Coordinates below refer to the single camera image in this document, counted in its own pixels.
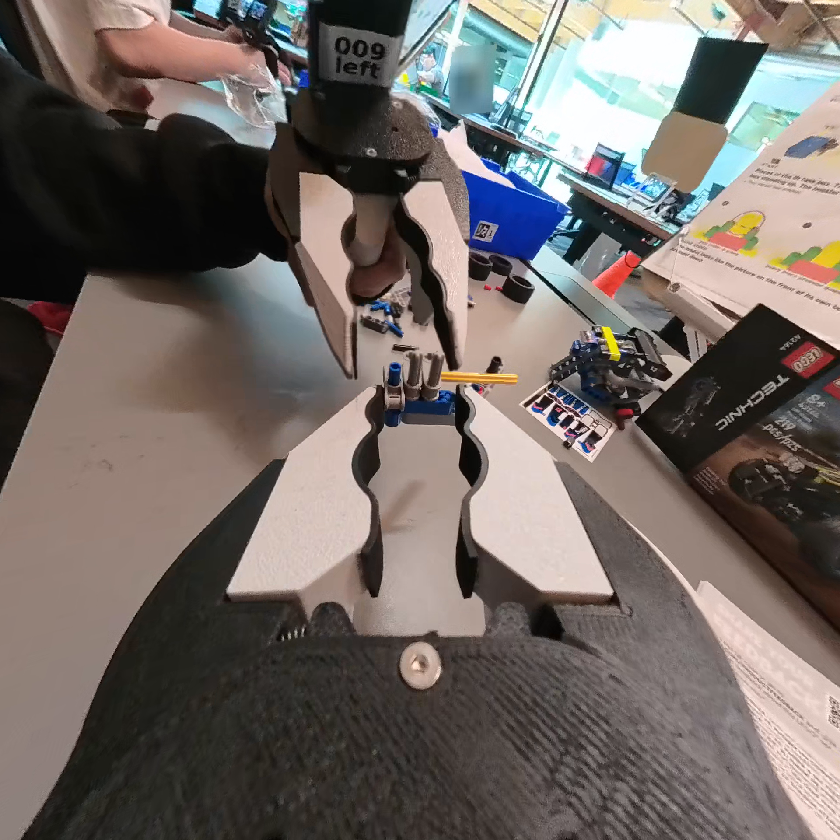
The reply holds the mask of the white crumpled plastic bag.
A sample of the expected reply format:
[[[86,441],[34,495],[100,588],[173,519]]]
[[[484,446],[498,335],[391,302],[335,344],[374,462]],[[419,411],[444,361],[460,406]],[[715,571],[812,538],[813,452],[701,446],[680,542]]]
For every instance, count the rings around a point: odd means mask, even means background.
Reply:
[[[515,188],[506,176],[491,170],[478,153],[469,147],[466,126],[462,122],[457,123],[451,130],[437,128],[436,136],[443,141],[447,153],[462,173],[473,175],[485,182],[493,182],[510,189]]]

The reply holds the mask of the person's left forearm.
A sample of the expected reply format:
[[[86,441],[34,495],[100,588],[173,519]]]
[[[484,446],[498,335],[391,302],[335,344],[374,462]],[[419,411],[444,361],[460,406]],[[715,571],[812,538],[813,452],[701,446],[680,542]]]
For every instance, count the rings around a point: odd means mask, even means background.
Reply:
[[[70,304],[89,272],[287,259],[268,153],[192,116],[123,127],[2,51],[1,295]]]

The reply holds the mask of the partly built lego vehicle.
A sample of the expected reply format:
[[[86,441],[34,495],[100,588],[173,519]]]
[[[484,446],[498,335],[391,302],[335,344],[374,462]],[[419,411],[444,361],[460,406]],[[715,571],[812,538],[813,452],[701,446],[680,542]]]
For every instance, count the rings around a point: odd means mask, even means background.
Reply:
[[[672,371],[660,355],[651,333],[632,328],[618,333],[609,327],[584,330],[570,351],[549,368],[549,380],[560,385],[576,375],[583,393],[608,406],[624,430],[640,417],[641,400],[662,392]]]

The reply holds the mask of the red cloth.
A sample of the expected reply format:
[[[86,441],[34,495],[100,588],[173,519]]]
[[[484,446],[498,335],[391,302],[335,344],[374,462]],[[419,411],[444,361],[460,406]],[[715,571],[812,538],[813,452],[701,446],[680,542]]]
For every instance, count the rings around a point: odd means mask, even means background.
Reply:
[[[27,305],[26,309],[38,320],[45,331],[61,338],[67,330],[74,305],[35,301]]]

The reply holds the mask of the sticker sheet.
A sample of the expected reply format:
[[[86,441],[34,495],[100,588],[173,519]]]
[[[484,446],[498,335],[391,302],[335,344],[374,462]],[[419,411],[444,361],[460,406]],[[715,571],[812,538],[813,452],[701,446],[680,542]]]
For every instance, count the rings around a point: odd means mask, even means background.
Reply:
[[[617,430],[616,421],[562,385],[547,383],[520,403],[563,445],[566,438],[574,441],[570,452],[593,463],[608,445]]]

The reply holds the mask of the person's left hand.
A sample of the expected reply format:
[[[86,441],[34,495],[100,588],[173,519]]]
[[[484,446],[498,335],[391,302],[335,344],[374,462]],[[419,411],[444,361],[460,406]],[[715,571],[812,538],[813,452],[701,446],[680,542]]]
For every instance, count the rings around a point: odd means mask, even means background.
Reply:
[[[407,272],[406,253],[394,223],[390,223],[378,260],[370,266],[352,264],[348,280],[350,299],[356,306],[379,298]]]

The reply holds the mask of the dark cardboard set box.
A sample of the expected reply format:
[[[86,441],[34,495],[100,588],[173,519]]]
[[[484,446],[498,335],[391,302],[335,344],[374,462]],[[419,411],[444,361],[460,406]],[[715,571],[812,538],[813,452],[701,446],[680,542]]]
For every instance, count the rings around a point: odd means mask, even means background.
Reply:
[[[838,629],[838,349],[759,305],[636,425]]]

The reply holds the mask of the white instruction poster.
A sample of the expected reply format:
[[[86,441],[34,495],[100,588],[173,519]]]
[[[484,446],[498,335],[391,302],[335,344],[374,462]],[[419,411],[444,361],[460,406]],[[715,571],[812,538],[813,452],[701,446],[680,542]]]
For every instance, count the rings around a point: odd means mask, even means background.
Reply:
[[[839,85],[642,268],[738,316],[762,304],[837,343]]]

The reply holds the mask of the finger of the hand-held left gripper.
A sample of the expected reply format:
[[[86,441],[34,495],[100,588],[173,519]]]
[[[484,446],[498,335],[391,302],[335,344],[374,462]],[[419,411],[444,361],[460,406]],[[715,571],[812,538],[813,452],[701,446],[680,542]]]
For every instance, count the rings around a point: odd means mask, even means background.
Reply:
[[[345,377],[355,380],[356,307],[349,292],[353,264],[343,246],[353,200],[328,175],[299,174],[299,238],[295,244],[322,334]]]
[[[468,246],[441,182],[419,182],[394,211],[411,278],[416,324],[432,326],[448,368],[464,360],[468,326]]]

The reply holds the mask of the pile of loose lego pieces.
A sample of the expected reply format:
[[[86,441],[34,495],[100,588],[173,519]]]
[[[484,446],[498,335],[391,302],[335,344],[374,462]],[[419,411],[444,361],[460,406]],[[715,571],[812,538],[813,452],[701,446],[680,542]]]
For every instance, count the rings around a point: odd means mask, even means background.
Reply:
[[[382,299],[368,301],[367,310],[360,315],[360,326],[380,334],[392,333],[403,340],[400,318],[406,312],[416,326],[434,331],[442,349],[450,344],[456,348],[459,346],[457,336],[447,325],[435,325],[432,299],[421,287],[414,288],[406,283],[390,289]]]

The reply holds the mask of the black panel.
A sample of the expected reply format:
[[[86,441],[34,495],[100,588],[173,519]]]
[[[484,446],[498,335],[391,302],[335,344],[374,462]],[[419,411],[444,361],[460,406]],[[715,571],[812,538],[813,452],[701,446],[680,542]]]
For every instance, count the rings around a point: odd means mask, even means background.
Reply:
[[[762,42],[698,38],[673,112],[726,124],[767,50]]]

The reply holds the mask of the beige square panel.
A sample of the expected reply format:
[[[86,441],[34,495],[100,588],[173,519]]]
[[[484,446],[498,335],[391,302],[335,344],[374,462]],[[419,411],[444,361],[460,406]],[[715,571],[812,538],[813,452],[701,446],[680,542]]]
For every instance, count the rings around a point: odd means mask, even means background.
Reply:
[[[673,110],[659,124],[640,164],[641,172],[671,182],[682,193],[693,193],[727,138],[725,124]]]

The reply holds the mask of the grey and blue lego assembly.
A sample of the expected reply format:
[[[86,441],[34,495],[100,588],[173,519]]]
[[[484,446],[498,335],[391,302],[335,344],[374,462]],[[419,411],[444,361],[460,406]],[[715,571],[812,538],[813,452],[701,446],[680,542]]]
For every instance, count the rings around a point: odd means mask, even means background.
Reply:
[[[483,396],[496,385],[464,385],[440,381],[445,371],[441,353],[394,353],[395,359],[383,370],[384,422],[400,424],[452,425],[455,422],[457,386],[466,386]],[[487,373],[503,373],[494,358]]]

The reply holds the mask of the orange traffic cone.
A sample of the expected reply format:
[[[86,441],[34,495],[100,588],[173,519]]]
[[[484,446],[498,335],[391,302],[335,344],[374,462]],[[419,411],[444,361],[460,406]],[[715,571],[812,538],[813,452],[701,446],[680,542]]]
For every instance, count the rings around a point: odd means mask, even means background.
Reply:
[[[625,251],[616,260],[605,268],[596,278],[592,285],[608,298],[614,299],[615,294],[634,270],[640,266],[642,259],[633,251]]]

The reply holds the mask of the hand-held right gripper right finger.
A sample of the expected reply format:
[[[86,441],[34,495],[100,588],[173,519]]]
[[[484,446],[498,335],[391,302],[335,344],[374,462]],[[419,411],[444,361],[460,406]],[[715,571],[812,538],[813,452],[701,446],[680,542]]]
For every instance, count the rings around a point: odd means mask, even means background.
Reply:
[[[558,462],[466,385],[456,393],[461,502],[455,567],[468,600],[608,603],[614,596]]]

